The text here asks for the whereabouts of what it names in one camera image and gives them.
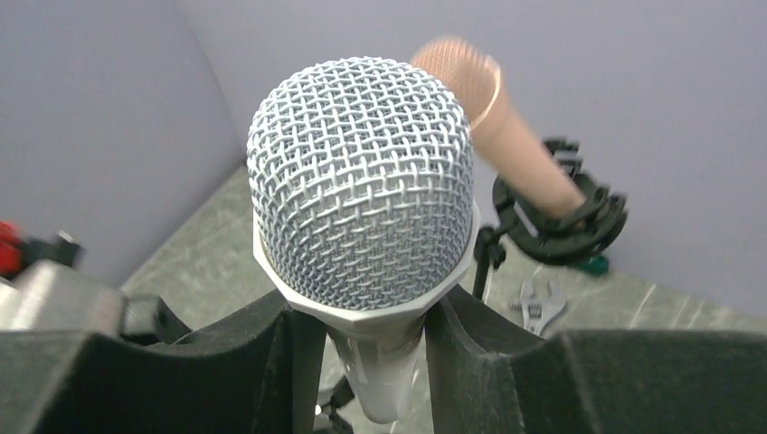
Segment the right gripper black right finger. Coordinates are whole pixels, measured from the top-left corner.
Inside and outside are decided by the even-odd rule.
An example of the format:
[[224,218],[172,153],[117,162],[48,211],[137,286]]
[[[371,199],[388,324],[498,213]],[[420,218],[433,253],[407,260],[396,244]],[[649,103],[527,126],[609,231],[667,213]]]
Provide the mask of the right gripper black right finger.
[[763,433],[766,339],[726,331],[532,335],[454,288],[426,317],[438,433]]

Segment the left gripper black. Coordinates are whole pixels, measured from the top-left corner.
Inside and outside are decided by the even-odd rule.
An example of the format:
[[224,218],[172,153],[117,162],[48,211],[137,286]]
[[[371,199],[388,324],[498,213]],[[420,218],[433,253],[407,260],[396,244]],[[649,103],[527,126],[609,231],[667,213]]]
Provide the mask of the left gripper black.
[[128,298],[120,336],[133,344],[172,344],[192,330],[158,295],[136,295]]

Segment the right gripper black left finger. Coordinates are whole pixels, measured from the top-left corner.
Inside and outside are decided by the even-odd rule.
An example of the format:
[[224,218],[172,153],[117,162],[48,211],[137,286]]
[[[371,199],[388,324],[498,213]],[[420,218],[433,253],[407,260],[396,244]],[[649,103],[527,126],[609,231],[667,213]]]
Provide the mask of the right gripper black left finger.
[[271,292],[174,344],[1,336],[4,433],[309,433],[325,328]]

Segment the white microphone with stand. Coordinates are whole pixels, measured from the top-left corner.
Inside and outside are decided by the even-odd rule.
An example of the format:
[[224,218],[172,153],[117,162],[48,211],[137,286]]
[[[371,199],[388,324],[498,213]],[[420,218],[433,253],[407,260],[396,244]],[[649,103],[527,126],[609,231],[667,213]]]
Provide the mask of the white microphone with stand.
[[405,62],[319,63],[261,102],[247,166],[255,259],[327,326],[365,416],[398,420],[425,314],[467,272],[478,234],[458,100]]

